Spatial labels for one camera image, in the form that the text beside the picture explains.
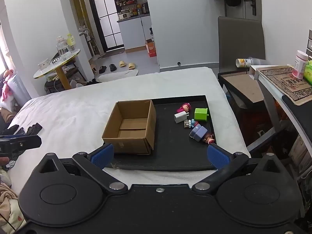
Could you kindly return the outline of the grey chair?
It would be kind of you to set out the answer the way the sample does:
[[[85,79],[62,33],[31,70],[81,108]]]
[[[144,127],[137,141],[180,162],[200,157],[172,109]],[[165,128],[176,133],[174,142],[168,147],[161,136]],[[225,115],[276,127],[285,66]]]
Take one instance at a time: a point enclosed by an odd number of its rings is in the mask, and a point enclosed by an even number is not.
[[[239,70],[238,58],[266,59],[262,23],[257,20],[218,18],[219,72]]]

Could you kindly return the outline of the white desk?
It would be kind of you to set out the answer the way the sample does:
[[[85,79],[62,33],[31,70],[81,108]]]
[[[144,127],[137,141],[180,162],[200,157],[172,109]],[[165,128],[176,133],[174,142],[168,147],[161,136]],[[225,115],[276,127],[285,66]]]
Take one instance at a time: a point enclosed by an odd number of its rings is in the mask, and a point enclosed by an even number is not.
[[[311,152],[311,136],[308,134],[308,129],[300,123],[298,116],[291,110],[290,105],[285,102],[283,98],[284,94],[273,83],[269,81],[264,75],[260,74],[260,69],[265,68],[265,65],[254,65],[250,67],[249,76],[256,80],[264,96],[264,103],[270,116],[273,127],[262,135],[259,139],[254,141],[247,147],[249,152],[255,151],[261,146],[268,143],[278,132],[285,128],[285,123],[280,121],[278,117],[277,108],[275,102],[279,103],[283,111],[287,114],[288,118],[295,126],[295,129],[301,136],[302,140],[307,147],[307,150]]]

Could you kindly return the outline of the patterned desk mat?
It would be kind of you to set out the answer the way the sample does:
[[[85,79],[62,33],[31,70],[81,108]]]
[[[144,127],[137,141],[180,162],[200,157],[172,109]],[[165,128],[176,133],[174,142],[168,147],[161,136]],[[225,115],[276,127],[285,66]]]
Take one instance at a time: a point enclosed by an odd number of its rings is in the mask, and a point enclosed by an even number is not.
[[[304,79],[295,78],[290,66],[266,66],[256,70],[288,96],[296,106],[311,101],[311,84]]]

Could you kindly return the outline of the blue figurine with beer mug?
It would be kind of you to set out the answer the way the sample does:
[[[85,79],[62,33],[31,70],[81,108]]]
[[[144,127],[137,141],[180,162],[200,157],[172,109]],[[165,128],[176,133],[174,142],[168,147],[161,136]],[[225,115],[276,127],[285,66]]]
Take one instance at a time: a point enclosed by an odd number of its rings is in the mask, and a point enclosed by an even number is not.
[[[198,125],[198,121],[194,119],[186,119],[183,122],[183,127],[184,128],[194,128]]]

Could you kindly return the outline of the black slippers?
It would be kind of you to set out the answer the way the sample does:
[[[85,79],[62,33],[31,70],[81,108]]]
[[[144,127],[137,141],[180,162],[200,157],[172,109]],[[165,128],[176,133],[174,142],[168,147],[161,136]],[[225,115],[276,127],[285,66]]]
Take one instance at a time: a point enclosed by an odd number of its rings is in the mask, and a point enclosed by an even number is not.
[[[117,67],[116,67],[116,65],[114,65],[113,63],[111,63],[111,64],[109,65],[109,69],[110,69],[110,72],[114,72],[114,71],[117,70]],[[100,68],[99,68],[99,70],[98,70],[98,73],[99,73],[99,74],[104,74],[104,73],[106,72],[106,70],[107,70],[107,66],[100,66]]]

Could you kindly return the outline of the pink hooded figurine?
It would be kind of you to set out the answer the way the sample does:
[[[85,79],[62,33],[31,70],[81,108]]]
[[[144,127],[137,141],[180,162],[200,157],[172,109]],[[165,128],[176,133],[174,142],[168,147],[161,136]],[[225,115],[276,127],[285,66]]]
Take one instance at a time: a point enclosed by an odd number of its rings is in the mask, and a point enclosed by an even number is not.
[[[191,110],[190,103],[184,103],[181,105],[179,109],[177,109],[177,113],[186,112],[188,113]]]

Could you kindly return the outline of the black tray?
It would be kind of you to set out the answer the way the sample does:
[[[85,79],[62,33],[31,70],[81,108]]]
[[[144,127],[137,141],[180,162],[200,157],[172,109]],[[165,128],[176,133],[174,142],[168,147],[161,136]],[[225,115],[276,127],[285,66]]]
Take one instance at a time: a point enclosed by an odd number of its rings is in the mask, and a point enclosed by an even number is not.
[[[189,137],[190,128],[175,123],[174,114],[184,103],[191,105],[188,119],[196,108],[209,109],[205,95],[153,99],[157,120],[154,150],[150,155],[115,153],[108,168],[141,171],[206,171],[215,170],[207,159],[208,144]]]

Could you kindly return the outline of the clear water bottle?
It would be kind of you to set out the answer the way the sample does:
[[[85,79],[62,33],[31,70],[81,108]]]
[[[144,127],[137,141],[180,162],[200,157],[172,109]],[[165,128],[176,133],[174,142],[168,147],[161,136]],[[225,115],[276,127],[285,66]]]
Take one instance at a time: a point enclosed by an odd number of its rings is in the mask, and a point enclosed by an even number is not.
[[[62,36],[57,37],[57,50],[58,54],[62,60],[66,60],[70,56],[70,50],[67,43],[67,40],[64,39]]]

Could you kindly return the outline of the white charger plug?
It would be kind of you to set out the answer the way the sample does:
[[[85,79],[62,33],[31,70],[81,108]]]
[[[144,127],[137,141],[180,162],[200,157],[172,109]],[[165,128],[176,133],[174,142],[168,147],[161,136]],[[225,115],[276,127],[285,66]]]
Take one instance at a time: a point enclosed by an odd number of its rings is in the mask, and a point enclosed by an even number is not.
[[[174,114],[175,123],[178,124],[178,123],[181,123],[182,121],[187,120],[188,116],[189,116],[189,113],[185,111]]]

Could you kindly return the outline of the brown haired doll figurine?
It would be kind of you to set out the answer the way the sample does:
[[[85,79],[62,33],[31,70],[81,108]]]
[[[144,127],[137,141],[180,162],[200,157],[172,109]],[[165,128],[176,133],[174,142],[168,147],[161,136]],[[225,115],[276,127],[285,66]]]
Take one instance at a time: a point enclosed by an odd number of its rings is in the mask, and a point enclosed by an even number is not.
[[[205,142],[206,144],[211,144],[214,143],[215,140],[213,138],[213,134],[211,133],[206,133],[202,139],[203,142]]]

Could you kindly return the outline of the brown cardboard box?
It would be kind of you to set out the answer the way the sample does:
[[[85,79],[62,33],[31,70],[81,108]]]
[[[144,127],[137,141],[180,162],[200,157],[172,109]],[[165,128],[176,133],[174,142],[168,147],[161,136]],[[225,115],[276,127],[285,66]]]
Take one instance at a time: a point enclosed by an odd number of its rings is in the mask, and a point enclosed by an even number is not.
[[[115,153],[150,155],[154,150],[157,115],[151,100],[118,101],[102,134]]]

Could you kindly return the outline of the pink white pill bottle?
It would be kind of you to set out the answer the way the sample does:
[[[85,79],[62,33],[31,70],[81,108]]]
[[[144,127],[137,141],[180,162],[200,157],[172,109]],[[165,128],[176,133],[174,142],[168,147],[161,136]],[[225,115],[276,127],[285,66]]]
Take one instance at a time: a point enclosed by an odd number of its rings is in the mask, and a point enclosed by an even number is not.
[[[300,50],[297,51],[296,58],[295,58],[295,65],[293,67],[292,75],[302,80],[304,78],[304,73],[306,69],[306,65],[308,62],[308,55],[305,52]]]

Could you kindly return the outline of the yellow white paper cup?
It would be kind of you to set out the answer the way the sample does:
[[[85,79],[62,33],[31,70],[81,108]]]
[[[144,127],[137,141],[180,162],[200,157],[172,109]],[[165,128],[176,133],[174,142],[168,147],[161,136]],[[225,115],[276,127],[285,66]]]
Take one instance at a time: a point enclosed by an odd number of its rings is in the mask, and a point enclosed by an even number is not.
[[[253,59],[236,59],[235,65],[237,68],[249,68],[251,65],[253,65]]]

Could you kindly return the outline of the black glass sliding door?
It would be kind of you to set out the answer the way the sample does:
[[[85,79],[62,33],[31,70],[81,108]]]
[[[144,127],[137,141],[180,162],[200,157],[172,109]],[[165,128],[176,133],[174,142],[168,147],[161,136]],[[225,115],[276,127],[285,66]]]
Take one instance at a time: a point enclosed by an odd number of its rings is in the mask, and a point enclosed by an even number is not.
[[[115,0],[89,0],[104,52],[124,47]]]

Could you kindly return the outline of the lavender toy case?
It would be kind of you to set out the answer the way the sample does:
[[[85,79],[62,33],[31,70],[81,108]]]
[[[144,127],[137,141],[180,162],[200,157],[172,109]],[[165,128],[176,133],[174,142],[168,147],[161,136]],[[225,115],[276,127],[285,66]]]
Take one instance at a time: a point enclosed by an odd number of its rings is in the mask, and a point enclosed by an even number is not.
[[[199,142],[204,138],[207,133],[208,130],[204,126],[197,124],[190,132],[189,137]]]

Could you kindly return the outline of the green square cup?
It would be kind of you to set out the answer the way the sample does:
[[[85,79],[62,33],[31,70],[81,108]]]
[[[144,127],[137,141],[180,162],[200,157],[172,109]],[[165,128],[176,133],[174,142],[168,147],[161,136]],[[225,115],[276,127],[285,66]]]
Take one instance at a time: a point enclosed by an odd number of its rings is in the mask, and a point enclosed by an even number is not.
[[[207,121],[209,116],[208,108],[196,108],[194,112],[194,120]]]

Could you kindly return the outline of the orange carton box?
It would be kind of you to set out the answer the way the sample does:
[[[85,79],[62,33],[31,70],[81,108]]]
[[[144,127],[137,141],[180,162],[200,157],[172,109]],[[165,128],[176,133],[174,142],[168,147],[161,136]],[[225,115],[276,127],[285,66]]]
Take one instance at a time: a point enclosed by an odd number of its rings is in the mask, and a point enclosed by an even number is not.
[[[156,49],[155,49],[155,44],[151,39],[146,40],[145,42],[146,49],[148,51],[149,57],[156,57]]]

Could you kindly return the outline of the round white gold table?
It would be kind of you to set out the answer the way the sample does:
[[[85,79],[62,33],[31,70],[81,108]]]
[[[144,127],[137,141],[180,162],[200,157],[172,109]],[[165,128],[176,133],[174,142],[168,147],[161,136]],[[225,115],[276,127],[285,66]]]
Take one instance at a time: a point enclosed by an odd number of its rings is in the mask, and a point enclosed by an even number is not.
[[[74,59],[76,56],[78,56],[78,54],[80,53],[80,49],[76,49],[74,50],[74,52],[71,53],[71,56],[67,59],[67,60],[58,60],[55,64],[51,63],[49,64],[46,68],[42,69],[42,70],[38,70],[34,75],[33,78],[34,79],[38,79],[40,77],[45,76],[46,74],[49,74],[53,71],[55,71],[57,73],[58,78],[60,79],[63,87],[65,90],[69,90],[71,89],[70,83],[62,69],[62,67],[68,63],[69,61],[71,61],[72,59]]]

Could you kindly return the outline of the yellow slippers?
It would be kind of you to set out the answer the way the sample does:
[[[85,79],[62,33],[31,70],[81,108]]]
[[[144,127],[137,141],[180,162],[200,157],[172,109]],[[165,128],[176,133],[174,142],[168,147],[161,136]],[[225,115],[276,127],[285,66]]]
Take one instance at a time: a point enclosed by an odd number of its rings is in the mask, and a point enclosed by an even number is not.
[[[128,66],[128,69],[129,69],[129,70],[134,70],[134,69],[136,68],[136,64],[133,63],[133,62],[126,63],[126,62],[124,62],[124,61],[120,61],[120,62],[119,62],[119,66],[120,66],[121,68],[123,68],[123,67],[125,67],[125,66]]]

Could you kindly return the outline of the white kitchen cabinet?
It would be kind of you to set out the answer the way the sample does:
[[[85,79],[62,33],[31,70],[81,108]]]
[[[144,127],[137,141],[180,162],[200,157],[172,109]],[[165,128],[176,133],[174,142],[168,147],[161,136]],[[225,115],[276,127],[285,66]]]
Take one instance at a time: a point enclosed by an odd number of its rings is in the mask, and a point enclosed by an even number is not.
[[[146,40],[151,39],[151,16],[141,15],[123,21],[118,21],[124,48],[126,51],[146,48]]]

